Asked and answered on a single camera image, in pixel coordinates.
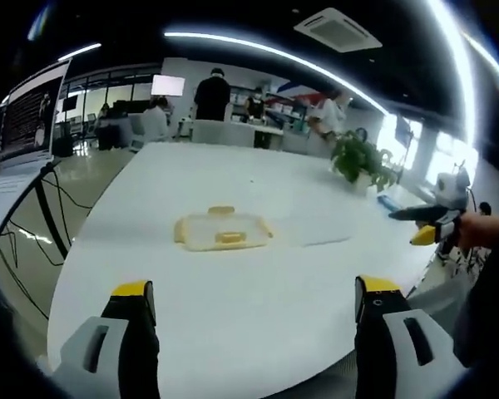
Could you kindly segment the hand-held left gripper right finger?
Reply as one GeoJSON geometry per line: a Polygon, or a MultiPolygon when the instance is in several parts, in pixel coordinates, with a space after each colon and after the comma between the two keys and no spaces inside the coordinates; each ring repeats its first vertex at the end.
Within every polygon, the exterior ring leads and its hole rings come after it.
{"type": "Polygon", "coordinates": [[[466,372],[450,334],[389,280],[355,279],[355,322],[357,398],[439,398],[466,372]]]}

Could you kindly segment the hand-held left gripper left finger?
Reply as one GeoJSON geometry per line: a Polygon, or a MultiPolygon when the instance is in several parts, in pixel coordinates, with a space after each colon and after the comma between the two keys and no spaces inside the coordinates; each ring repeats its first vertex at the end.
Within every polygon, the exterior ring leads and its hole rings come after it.
{"type": "Polygon", "coordinates": [[[159,398],[159,352],[153,283],[124,283],[64,342],[52,380],[70,398],[159,398]]]}

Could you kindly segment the person's right hand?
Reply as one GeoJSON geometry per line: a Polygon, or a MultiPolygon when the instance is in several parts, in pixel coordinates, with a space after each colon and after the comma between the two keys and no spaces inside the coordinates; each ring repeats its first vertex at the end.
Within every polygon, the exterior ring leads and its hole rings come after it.
{"type": "Polygon", "coordinates": [[[458,247],[493,249],[499,239],[499,216],[466,212],[460,218],[458,247]]]}

